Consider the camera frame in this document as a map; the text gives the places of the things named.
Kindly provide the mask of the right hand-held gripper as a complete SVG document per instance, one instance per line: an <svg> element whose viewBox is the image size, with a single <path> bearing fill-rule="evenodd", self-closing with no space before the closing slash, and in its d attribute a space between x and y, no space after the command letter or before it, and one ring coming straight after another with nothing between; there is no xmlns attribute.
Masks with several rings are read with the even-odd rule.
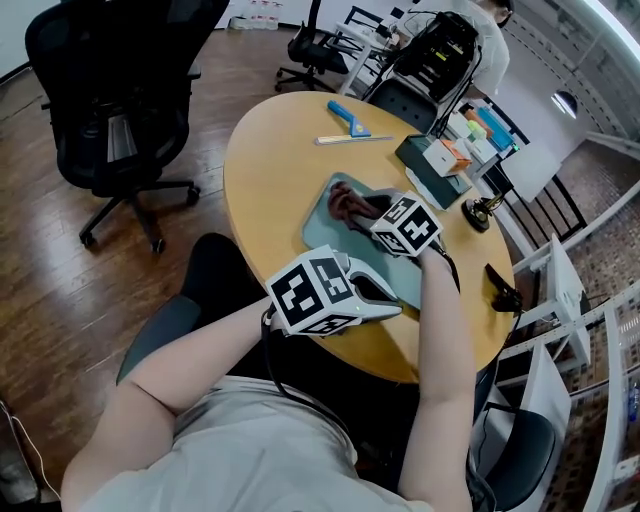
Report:
<svg viewBox="0 0 640 512"><path fill-rule="evenodd" d="M417 257L440 235L443 227L423 199L412 191L383 189L364 195L381 212L363 227L369 237L394 256Z"/></svg>

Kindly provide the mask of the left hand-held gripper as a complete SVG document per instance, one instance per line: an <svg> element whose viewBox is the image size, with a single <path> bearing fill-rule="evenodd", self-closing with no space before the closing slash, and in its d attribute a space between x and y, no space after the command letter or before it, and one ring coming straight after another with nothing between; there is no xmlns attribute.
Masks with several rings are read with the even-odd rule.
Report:
<svg viewBox="0 0 640 512"><path fill-rule="evenodd" d="M299 255L266 281L287 334L330 336L361 321L402 313L397 295L377 271L358 258L349 262L347 279L335 252L324 245ZM367 302L361 307L353 287Z"/></svg>

